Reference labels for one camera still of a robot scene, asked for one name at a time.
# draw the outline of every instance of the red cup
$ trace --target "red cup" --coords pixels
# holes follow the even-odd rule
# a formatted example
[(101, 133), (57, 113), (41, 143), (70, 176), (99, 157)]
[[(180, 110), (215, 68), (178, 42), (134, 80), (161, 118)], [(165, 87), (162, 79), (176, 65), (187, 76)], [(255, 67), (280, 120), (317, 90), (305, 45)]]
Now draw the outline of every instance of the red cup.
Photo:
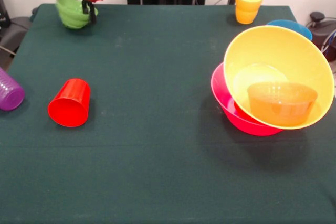
[(90, 93), (90, 86), (85, 81), (68, 80), (49, 104), (49, 116), (65, 127), (83, 125), (89, 117)]

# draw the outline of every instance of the stacked bowls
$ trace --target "stacked bowls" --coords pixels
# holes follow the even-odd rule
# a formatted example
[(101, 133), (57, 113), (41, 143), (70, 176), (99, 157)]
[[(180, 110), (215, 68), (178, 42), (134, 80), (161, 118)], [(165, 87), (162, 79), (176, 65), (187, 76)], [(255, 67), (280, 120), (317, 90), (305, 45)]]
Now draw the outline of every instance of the stacked bowls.
[(276, 25), (240, 33), (211, 80), (228, 119), (252, 135), (272, 135), (318, 122), (334, 97), (322, 52), (304, 35)]

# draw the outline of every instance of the dark green table cover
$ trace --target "dark green table cover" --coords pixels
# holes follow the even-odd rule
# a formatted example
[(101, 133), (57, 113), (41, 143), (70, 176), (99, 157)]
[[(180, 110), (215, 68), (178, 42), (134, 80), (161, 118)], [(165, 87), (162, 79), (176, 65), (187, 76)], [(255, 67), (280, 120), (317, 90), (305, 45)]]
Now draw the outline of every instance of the dark green table cover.
[[(42, 5), (9, 71), (27, 95), (0, 112), (0, 223), (336, 222), (335, 105), (307, 129), (254, 137), (211, 92), (229, 42), (294, 19), (288, 7), (248, 26), (234, 6), (98, 8), (75, 31)], [(47, 114), (69, 78), (92, 88), (76, 129)]]

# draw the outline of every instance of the yellow bowl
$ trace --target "yellow bowl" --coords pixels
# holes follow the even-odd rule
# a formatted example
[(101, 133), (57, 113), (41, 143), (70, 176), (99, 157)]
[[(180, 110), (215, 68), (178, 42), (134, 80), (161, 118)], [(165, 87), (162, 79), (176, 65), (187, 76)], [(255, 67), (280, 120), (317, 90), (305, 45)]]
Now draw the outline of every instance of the yellow bowl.
[(307, 120), (318, 97), (314, 89), (294, 82), (257, 82), (247, 93), (254, 116), (282, 126)]
[[(227, 87), (239, 107), (257, 121), (279, 129), (300, 129), (319, 121), (334, 97), (334, 79), (327, 60), (307, 38), (290, 29), (257, 26), (240, 33), (224, 57)], [(257, 82), (295, 82), (318, 97), (308, 118), (294, 126), (264, 121), (253, 114), (247, 89)]]

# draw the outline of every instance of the yellow cup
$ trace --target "yellow cup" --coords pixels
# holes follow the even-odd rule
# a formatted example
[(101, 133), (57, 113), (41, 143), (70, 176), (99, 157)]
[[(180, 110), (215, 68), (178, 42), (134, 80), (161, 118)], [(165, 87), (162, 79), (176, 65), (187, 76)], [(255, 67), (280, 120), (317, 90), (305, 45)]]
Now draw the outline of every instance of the yellow cup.
[(257, 17), (263, 0), (236, 0), (236, 19), (241, 24), (251, 24)]

